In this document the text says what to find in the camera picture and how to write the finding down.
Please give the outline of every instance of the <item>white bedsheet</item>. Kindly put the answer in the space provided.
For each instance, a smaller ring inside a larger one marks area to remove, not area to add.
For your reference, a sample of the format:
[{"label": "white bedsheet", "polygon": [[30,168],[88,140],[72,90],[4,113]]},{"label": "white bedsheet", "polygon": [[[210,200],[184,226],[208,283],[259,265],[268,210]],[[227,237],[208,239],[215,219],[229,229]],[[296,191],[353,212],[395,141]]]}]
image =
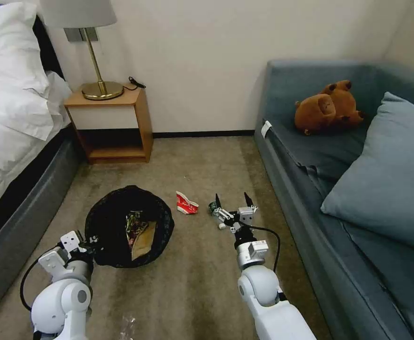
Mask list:
[{"label": "white bedsheet", "polygon": [[46,139],[32,137],[0,124],[0,198],[8,185],[29,165],[45,145],[70,120],[63,102],[71,94],[68,84],[56,73],[47,74],[50,82],[48,110],[54,126]]}]

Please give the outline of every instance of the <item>brown teddy bear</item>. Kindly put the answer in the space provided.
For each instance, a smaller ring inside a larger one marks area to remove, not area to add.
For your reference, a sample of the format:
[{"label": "brown teddy bear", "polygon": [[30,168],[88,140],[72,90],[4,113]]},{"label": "brown teddy bear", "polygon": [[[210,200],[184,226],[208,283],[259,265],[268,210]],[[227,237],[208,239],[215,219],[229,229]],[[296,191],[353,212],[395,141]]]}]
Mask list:
[{"label": "brown teddy bear", "polygon": [[327,85],[320,94],[296,102],[295,126],[307,136],[357,126],[363,121],[363,113],[356,110],[351,87],[349,80],[342,80]]}]

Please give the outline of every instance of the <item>blue cushion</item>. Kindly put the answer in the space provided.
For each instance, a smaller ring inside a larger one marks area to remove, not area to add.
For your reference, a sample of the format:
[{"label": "blue cushion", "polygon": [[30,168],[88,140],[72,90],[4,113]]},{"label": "blue cushion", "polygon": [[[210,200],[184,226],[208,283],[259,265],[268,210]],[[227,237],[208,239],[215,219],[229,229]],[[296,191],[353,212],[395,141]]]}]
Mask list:
[{"label": "blue cushion", "polygon": [[386,92],[361,156],[321,211],[414,247],[414,105]]}]

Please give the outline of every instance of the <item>nightstand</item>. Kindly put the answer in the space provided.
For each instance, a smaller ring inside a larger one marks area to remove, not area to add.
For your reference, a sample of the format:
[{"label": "nightstand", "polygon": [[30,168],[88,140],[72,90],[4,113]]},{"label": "nightstand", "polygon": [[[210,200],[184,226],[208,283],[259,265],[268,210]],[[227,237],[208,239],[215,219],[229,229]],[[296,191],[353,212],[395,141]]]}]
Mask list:
[{"label": "nightstand", "polygon": [[93,101],[81,90],[66,101],[89,163],[148,162],[153,136],[147,98],[143,89],[124,89],[120,97]]}]

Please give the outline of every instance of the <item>lampshade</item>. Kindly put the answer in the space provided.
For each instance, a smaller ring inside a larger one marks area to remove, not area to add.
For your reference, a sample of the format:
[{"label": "lampshade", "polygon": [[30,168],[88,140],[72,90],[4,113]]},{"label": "lampshade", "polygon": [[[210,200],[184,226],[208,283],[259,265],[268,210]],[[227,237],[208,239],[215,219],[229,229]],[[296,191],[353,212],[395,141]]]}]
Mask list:
[{"label": "lampshade", "polygon": [[47,26],[84,28],[117,22],[110,0],[40,0],[40,4]]}]

